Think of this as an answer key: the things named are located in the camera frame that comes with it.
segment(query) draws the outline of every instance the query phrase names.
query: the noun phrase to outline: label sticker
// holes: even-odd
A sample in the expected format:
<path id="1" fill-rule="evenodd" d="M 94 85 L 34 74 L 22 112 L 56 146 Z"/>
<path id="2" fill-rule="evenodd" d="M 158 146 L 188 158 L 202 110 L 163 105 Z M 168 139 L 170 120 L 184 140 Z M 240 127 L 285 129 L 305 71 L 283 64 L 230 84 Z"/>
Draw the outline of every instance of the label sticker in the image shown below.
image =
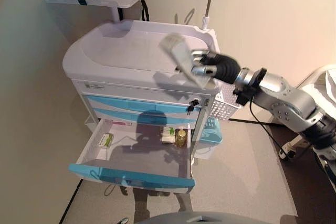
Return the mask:
<path id="1" fill-rule="evenodd" d="M 99 84 L 85 84 L 87 89 L 105 89 L 104 85 Z"/>
<path id="2" fill-rule="evenodd" d="M 113 124 L 125 125 L 125 126 L 132 126 L 132 123 L 127 123 L 127 122 L 117 122 L 117 121 L 113 121 Z"/>

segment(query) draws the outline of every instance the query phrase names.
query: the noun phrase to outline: gold bottle cap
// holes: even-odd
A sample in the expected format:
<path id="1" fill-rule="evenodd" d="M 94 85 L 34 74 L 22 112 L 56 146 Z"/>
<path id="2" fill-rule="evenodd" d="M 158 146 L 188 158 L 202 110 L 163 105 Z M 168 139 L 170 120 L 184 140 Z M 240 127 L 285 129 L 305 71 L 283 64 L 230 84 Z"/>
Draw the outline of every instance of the gold bottle cap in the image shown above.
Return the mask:
<path id="1" fill-rule="evenodd" d="M 179 131 L 178 131 L 178 135 L 179 135 L 180 137 L 184 137 L 184 136 L 185 136 L 185 131 L 184 131 L 184 130 L 179 130 Z"/>

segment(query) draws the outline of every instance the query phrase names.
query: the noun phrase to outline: white plastic cart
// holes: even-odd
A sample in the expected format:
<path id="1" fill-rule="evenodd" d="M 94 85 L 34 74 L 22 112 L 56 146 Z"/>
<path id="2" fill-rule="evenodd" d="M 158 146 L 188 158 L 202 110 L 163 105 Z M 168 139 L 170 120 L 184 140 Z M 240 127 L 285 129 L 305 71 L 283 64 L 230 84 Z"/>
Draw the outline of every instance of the white plastic cart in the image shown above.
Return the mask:
<path id="1" fill-rule="evenodd" d="M 130 2 L 123 2 L 128 7 L 135 3 L 123 1 Z M 116 8 L 121 2 L 84 3 Z M 93 131 L 70 171 L 88 180 L 151 190 L 186 193 L 194 187 L 191 160 L 223 84 L 211 80 L 201 89 L 176 71 L 159 48 L 169 33 L 183 35 L 191 49 L 219 51 L 213 30 L 137 20 L 106 22 L 68 49 L 63 68 L 89 111 L 86 124 Z M 199 105 L 187 113 L 194 100 Z M 186 145 L 162 144 L 162 126 L 185 129 Z M 110 148 L 98 145 L 104 133 L 114 135 Z"/>

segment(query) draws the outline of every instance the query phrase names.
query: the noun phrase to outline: white wall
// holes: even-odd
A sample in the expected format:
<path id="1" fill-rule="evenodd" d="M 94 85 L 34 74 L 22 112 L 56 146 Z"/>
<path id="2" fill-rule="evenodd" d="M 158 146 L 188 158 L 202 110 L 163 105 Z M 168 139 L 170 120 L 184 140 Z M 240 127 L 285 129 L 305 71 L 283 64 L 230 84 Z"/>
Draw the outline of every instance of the white wall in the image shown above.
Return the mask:
<path id="1" fill-rule="evenodd" d="M 90 27 L 81 6 L 0 0 L 0 222 L 58 223 L 90 136 L 61 62 Z"/>
<path id="2" fill-rule="evenodd" d="M 201 25 L 207 0 L 146 0 L 151 21 L 183 24 L 192 10 L 191 25 Z M 222 53 L 241 66 L 284 76 L 297 85 L 314 69 L 336 63 L 335 0 L 213 0 L 210 28 Z M 267 121 L 268 112 L 258 116 Z M 235 118 L 251 120 L 248 108 Z"/>

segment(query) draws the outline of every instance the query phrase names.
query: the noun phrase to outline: open drawer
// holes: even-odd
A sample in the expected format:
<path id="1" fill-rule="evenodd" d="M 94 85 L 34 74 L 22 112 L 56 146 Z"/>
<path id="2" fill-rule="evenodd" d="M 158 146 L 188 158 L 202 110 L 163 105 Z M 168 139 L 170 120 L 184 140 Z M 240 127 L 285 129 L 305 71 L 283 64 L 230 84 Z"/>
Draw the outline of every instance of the open drawer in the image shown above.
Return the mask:
<path id="1" fill-rule="evenodd" d="M 162 144 L 159 126 L 101 119 L 69 170 L 83 179 L 150 190 L 187 193 L 191 178 L 191 130 L 183 147 Z M 100 148 L 104 133 L 113 133 L 109 148 Z"/>

